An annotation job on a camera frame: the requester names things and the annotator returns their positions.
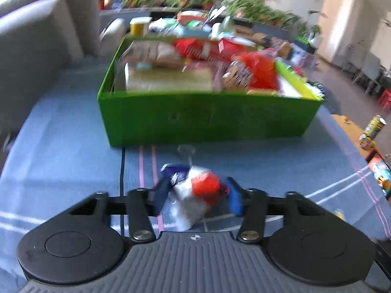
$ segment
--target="sofa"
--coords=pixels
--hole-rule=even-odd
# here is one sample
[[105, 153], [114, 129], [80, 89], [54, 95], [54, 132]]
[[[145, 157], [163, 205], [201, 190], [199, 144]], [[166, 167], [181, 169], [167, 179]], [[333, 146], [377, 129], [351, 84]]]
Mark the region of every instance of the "sofa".
[[126, 32], [99, 30], [98, 0], [7, 0], [0, 4], [0, 132], [18, 133], [34, 104], [70, 64], [112, 57]]

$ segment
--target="white lid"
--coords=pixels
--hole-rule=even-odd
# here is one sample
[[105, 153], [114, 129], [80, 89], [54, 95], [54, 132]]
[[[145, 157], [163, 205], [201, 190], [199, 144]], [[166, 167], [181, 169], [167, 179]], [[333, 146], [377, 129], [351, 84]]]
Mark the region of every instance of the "white lid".
[[130, 24], [148, 24], [151, 20], [152, 17], [149, 16], [134, 17], [130, 20]]

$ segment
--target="green box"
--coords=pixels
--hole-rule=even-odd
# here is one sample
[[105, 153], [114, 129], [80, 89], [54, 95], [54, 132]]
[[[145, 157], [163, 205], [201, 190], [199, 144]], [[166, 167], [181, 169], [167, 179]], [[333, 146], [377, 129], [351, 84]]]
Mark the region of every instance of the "green box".
[[277, 72], [302, 95], [300, 99], [236, 92], [110, 92], [115, 65], [135, 39], [142, 38], [124, 38], [98, 92], [104, 127], [113, 147], [301, 136], [321, 105], [322, 99], [278, 61]]

